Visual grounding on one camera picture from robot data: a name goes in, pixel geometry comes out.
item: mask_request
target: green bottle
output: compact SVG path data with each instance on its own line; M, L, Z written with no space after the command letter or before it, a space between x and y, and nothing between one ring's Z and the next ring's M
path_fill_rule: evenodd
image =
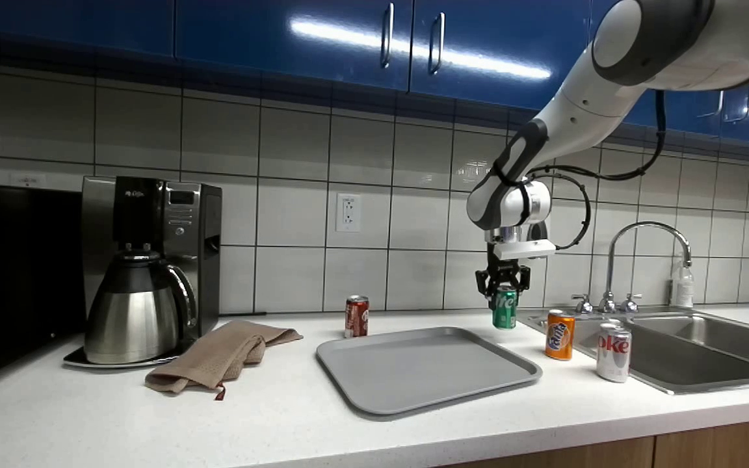
M502 328L502 330L516 328L516 303L519 303L516 289L498 290L498 295L494 295L494 328Z

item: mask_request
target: sink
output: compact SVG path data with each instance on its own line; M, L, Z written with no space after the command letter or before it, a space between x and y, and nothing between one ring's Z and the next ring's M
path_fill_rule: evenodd
M632 376L666 391L749 384L749 328L692 311L608 313L632 330ZM545 313L520 313L546 330ZM603 313L581 313L575 350L595 356Z

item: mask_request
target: kitchen towel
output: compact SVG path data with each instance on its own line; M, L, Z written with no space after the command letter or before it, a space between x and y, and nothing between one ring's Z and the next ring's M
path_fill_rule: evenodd
M243 367L260 363L269 346L299 341L292 328L269 328L234 319L197 338L181 359L145 375L145 384L162 391L182 391L187 384L218 390L238 380Z

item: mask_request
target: carafe handle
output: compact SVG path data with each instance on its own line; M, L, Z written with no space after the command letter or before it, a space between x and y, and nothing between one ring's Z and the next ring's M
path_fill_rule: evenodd
M177 295L177 303L182 311L181 341L182 341L182 347L187 347L194 342L190 330L197 324L196 295L194 295L190 280L186 278L186 272L177 264L168 261L168 272L174 280L174 295Z

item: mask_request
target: cabinet handle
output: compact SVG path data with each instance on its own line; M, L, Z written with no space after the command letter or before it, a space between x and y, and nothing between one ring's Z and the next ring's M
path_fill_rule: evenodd
M393 39L395 39L395 1L391 1L383 13L380 68L393 64Z
M446 64L446 46L447 46L447 13L437 13L434 21L434 42L430 42L430 72L437 74Z

